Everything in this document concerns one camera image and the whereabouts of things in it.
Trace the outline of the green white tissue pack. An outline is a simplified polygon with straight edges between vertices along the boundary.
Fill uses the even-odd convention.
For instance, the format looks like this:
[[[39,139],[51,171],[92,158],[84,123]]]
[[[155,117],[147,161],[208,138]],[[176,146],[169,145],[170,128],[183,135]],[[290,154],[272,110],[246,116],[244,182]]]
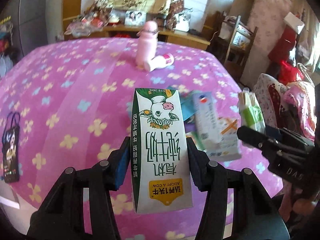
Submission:
[[[243,90],[238,93],[238,109],[241,126],[249,127],[257,132],[265,132],[265,122],[255,93]]]

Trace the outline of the white blue paper box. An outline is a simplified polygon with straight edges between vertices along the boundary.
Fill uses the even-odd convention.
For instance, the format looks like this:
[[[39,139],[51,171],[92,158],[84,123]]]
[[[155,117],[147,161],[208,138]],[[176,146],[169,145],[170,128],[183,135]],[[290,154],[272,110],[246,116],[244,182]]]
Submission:
[[[218,162],[240,159],[241,152],[236,135],[238,120],[220,117],[210,92],[194,93],[192,100],[197,135],[209,159]]]

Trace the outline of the white green milk carton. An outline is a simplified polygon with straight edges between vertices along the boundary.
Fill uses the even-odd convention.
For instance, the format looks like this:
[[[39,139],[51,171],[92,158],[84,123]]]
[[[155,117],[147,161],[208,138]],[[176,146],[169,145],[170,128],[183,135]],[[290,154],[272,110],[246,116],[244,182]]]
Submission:
[[[192,207],[187,141],[178,90],[135,89],[130,139],[136,213]]]

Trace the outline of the floral covered sofa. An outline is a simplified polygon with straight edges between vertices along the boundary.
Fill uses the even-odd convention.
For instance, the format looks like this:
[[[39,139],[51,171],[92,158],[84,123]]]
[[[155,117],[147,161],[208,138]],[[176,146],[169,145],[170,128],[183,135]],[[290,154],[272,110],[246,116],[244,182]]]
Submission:
[[[268,74],[260,74],[253,92],[263,112],[265,124],[276,128],[287,128],[302,136],[298,112],[295,106],[284,101],[286,85]]]

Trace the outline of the pink cartoon blanket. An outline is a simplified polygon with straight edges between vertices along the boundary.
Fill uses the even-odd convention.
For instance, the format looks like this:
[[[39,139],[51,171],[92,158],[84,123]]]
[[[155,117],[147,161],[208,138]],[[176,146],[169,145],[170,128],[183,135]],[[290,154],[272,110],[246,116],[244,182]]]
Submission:
[[[306,81],[287,84],[284,101],[296,107],[304,137],[314,141],[317,125],[315,87]]]

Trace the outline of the red plastic bag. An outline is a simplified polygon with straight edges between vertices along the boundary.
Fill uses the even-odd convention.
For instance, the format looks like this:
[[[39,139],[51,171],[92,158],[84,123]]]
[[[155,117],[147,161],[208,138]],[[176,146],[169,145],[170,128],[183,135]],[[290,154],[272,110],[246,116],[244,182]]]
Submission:
[[[288,83],[303,81],[303,79],[304,75],[297,67],[285,61],[280,62],[280,72],[278,75],[278,81],[280,83],[287,85]]]

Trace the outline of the red hanging garment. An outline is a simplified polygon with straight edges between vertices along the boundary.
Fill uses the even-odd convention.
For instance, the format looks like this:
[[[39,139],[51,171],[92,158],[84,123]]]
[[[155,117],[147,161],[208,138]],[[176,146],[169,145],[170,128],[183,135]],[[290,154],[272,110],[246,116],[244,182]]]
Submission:
[[[296,32],[290,26],[286,25],[280,39],[268,54],[269,60],[278,64],[282,61],[287,61],[289,59],[289,52],[296,44],[296,35]]]

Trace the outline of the wooden chair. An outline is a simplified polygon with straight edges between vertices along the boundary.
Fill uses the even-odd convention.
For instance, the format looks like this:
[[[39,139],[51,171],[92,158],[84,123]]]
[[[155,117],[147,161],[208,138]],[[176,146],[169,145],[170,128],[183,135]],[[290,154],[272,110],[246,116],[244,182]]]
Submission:
[[[240,15],[228,16],[225,11],[215,14],[207,51],[215,55],[236,82],[240,82],[257,32],[258,27],[251,30],[242,23]]]

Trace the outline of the black printed pouch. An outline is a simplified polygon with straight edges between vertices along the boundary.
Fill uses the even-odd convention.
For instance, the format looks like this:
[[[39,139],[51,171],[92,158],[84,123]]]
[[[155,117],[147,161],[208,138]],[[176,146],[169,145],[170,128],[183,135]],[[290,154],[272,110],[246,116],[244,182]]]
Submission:
[[[3,177],[8,184],[19,181],[18,143],[20,136],[20,113],[10,112],[2,135]]]

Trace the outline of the pink floral upright mattress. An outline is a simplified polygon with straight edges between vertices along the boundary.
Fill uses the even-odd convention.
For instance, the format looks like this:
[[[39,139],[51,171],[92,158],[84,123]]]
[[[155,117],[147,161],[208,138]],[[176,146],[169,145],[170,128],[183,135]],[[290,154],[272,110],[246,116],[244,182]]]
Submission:
[[[285,29],[284,17],[291,7],[291,0],[254,0],[247,26],[258,30],[240,79],[249,88],[266,72],[270,64],[268,54]]]

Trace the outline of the wooden TV cabinet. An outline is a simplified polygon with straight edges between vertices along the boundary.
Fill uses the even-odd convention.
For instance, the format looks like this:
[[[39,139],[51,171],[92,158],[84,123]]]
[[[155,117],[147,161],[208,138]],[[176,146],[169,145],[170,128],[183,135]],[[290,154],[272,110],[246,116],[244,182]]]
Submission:
[[[169,42],[180,46],[191,47],[206,50],[210,42],[205,38],[192,35],[188,32],[169,30],[164,27],[158,27],[155,31],[142,31],[143,27],[128,25],[108,25],[103,27],[102,31],[93,31],[89,35],[79,38],[100,38],[100,37],[139,37],[141,33],[147,37],[157,37],[159,41]]]

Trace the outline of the white bottle red label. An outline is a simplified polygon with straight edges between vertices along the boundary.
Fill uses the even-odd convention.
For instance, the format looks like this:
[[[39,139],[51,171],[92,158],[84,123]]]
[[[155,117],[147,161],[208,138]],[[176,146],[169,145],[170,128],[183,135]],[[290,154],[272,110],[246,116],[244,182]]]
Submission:
[[[152,72],[156,69],[163,69],[168,66],[171,66],[174,63],[174,57],[171,53],[167,53],[164,55],[158,55],[153,59],[146,61],[144,63],[144,69],[147,72]]]

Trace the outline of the pink floral tablecloth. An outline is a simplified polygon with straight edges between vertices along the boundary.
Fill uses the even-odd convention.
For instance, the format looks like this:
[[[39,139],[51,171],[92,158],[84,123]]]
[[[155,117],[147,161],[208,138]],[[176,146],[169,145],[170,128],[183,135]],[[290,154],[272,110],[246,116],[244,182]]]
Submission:
[[[37,48],[1,81],[1,135],[10,111],[21,114],[18,163],[23,175],[16,192],[38,208],[68,166],[81,170],[106,159],[130,136],[135,88],[211,92],[227,125],[238,115],[239,86],[210,53],[159,42],[157,55],[172,53],[174,64],[147,73],[136,66],[137,40],[95,38]],[[133,210],[131,172],[111,192],[122,239],[192,239],[206,193],[193,185],[193,207],[138,215]]]

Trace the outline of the pink water bottle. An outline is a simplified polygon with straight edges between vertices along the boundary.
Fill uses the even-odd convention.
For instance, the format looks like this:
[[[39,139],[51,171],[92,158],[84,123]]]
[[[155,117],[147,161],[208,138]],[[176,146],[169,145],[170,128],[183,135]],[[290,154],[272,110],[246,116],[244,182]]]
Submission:
[[[147,21],[138,32],[138,44],[136,64],[143,67],[146,61],[155,57],[158,42],[158,24],[155,21]]]

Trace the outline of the framed couple photo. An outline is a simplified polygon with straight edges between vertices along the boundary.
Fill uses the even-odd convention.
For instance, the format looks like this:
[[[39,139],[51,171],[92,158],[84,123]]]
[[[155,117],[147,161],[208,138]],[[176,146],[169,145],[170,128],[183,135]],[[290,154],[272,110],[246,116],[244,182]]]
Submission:
[[[143,26],[146,22],[146,12],[128,10],[125,14],[124,24],[127,26]]]

